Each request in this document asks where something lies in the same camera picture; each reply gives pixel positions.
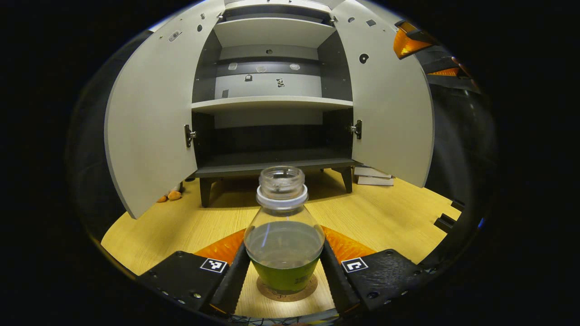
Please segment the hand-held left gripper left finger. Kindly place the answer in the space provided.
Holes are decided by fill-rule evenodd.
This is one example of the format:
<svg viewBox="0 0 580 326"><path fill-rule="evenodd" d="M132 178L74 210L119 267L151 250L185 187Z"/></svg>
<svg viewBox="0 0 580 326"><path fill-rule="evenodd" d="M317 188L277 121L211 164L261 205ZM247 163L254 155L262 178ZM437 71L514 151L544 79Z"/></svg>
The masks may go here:
<svg viewBox="0 0 580 326"><path fill-rule="evenodd" d="M177 250L137 281L187 310L230 317L249 268L244 234L239 230L195 253Z"/></svg>

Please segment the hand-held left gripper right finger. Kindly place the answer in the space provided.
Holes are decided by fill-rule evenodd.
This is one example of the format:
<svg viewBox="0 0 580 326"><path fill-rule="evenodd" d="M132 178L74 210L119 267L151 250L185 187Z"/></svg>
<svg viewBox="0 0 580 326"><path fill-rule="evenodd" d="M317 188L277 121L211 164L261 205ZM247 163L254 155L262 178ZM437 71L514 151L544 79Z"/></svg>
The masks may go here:
<svg viewBox="0 0 580 326"><path fill-rule="evenodd" d="M394 249L372 250L333 229L322 229L320 262L340 316L383 309L429 280L426 269Z"/></svg>

